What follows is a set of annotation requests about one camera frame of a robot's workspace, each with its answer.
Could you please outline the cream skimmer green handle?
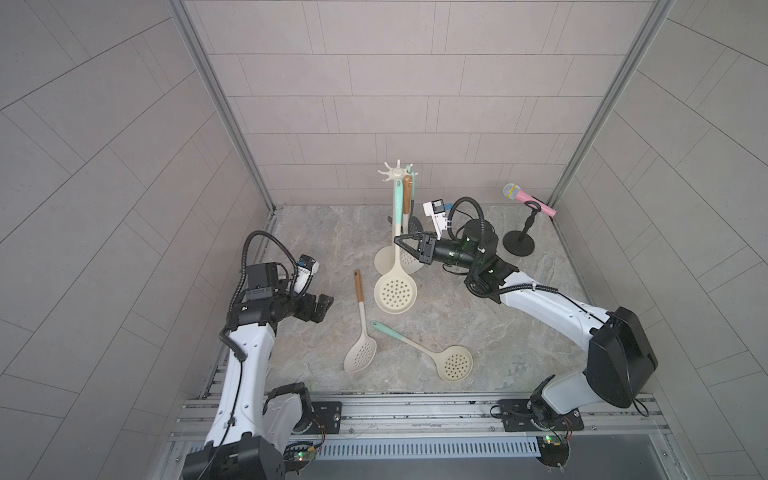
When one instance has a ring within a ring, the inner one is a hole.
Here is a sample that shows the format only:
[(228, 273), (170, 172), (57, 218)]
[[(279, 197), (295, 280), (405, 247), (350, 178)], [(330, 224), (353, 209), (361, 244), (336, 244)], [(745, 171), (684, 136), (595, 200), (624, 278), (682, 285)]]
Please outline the cream skimmer green handle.
[[(403, 181), (397, 179), (394, 190), (394, 237), (401, 233), (403, 210)], [(394, 263), (392, 268), (383, 275), (375, 285), (375, 301), (379, 308), (388, 314), (402, 314), (415, 303), (417, 286), (413, 278), (402, 268), (401, 247), (393, 247)]]
[(441, 352), (434, 352), (381, 322), (372, 321), (371, 325), (376, 330), (428, 355), (435, 363), (438, 376), (445, 381), (463, 380), (473, 369), (473, 357), (470, 351), (463, 346), (452, 345)]

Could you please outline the cream skimmer green handle bottom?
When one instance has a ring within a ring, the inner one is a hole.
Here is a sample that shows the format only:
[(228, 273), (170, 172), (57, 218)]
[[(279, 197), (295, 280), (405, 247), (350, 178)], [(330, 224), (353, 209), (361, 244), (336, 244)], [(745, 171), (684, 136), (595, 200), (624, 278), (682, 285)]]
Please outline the cream skimmer green handle bottom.
[(428, 355), (435, 363), (438, 376), (445, 381), (463, 380), (473, 369), (473, 357), (470, 351), (463, 346), (452, 345), (441, 352), (434, 352), (381, 322), (372, 321), (371, 325), (376, 330)]

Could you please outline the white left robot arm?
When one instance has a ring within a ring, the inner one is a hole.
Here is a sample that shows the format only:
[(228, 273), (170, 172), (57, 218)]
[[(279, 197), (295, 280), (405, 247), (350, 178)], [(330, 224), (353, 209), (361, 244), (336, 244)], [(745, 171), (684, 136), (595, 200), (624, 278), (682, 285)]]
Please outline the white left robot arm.
[(290, 436), (312, 423), (307, 387), (265, 389), (278, 323), (288, 317), (320, 323), (333, 297), (307, 288), (317, 262), (300, 257), (294, 278), (278, 276), (279, 263), (248, 265), (220, 333), (230, 355), (217, 413), (202, 450), (187, 455), (185, 479), (282, 479)]

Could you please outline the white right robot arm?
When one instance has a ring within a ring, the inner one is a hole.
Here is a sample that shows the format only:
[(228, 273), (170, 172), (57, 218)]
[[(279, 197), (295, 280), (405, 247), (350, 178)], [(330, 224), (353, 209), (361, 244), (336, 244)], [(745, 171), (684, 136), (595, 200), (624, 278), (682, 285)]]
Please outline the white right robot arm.
[(534, 280), (497, 255), (498, 237), (487, 221), (469, 221), (456, 238), (419, 232), (397, 236), (394, 242), (422, 264), (440, 262), (466, 269), (464, 284), (471, 294), (521, 310), (586, 351), (583, 369), (551, 375), (532, 393), (526, 415), (541, 426), (599, 401), (618, 408), (635, 405), (658, 367), (634, 312), (579, 302)]

